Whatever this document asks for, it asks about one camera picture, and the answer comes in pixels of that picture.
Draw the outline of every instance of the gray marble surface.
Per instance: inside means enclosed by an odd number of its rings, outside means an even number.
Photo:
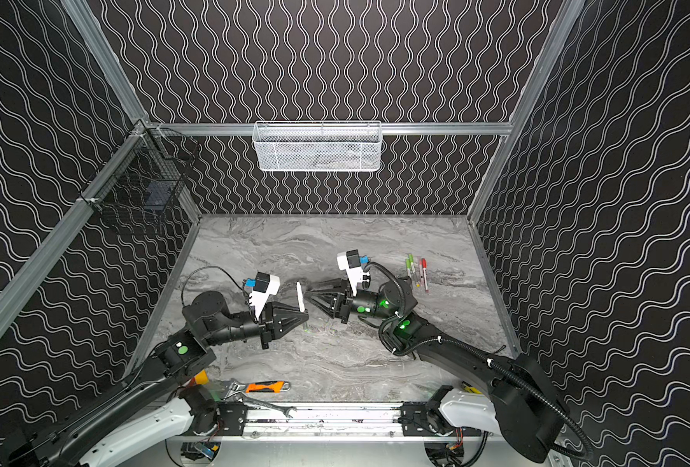
[[[305,290],[345,277],[337,253],[355,248],[398,275],[404,273],[408,253],[425,257],[430,293],[415,289],[415,310],[479,348],[507,344],[463,218],[205,218],[179,285],[202,266],[224,267],[238,281],[259,270],[280,276],[274,300],[296,305],[296,281]],[[373,278],[374,285],[384,280],[378,271]],[[242,294],[219,270],[194,275],[186,302],[205,290],[225,294],[233,313],[245,309]],[[289,392],[261,398],[338,402],[427,400],[440,385],[458,382],[429,363],[389,355],[377,330],[354,316],[342,324],[308,303],[306,308],[308,329],[296,328],[270,343],[269,350],[262,350],[257,339],[215,348],[218,358],[208,368],[209,378],[285,379],[291,382]],[[178,286],[153,344],[183,325]]]

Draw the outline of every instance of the metal basket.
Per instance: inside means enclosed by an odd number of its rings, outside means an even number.
[[[374,172],[382,165],[382,124],[377,121],[260,121],[252,142],[261,170]]]
[[[89,203],[103,225],[130,235],[163,232],[200,145],[172,130],[151,128]]]

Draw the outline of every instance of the wavy line pattern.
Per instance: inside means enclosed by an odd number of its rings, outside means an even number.
[[[201,140],[187,186],[204,213],[466,214],[498,136],[385,137],[377,172],[263,172],[248,137]]]
[[[0,438],[70,415],[122,377],[189,227],[180,208],[154,238],[92,217],[0,341]]]
[[[90,0],[152,119],[507,121],[561,0]]]
[[[59,1],[0,2],[0,291],[131,127]]]
[[[582,464],[690,465],[690,2],[586,5],[478,228]]]

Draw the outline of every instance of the white mesh basket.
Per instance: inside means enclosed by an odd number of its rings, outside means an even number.
[[[381,122],[257,122],[262,170],[374,172],[382,165]]]

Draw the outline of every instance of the robotic arm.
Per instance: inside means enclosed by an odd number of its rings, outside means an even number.
[[[358,250],[338,255],[358,258]],[[565,455],[588,459],[593,454],[591,441],[568,416],[570,409],[553,387],[536,360],[521,355],[512,360],[475,348],[439,330],[413,310],[409,277],[397,278],[374,262],[350,262],[348,277],[322,283],[306,298],[332,318],[346,323],[351,313],[372,327],[369,318],[381,320],[378,338],[387,351],[397,356],[415,352],[421,360],[433,363],[480,390],[493,403],[499,432],[516,451],[534,462],[544,462],[550,449]],[[380,270],[389,281],[378,291],[356,289],[352,277]],[[563,425],[581,439],[585,452],[555,444]]]
[[[257,273],[257,279],[270,277]],[[182,309],[187,324],[158,344],[142,365],[113,388],[55,425],[38,432],[28,432],[24,427],[8,436],[4,443],[8,454],[3,465],[117,465],[132,454],[188,428],[195,434],[210,433],[217,425],[216,403],[201,386],[184,389],[179,398],[159,411],[165,412],[165,416],[152,413],[120,425],[207,367],[216,357],[211,346],[259,336],[262,348],[267,349],[271,341],[280,339],[308,320],[308,314],[298,308],[279,302],[266,303],[267,297],[275,294],[277,288],[267,293],[268,288],[260,285],[255,291],[266,294],[264,300],[257,300],[254,307],[250,306],[255,314],[251,309],[232,314],[223,294],[202,292]]]

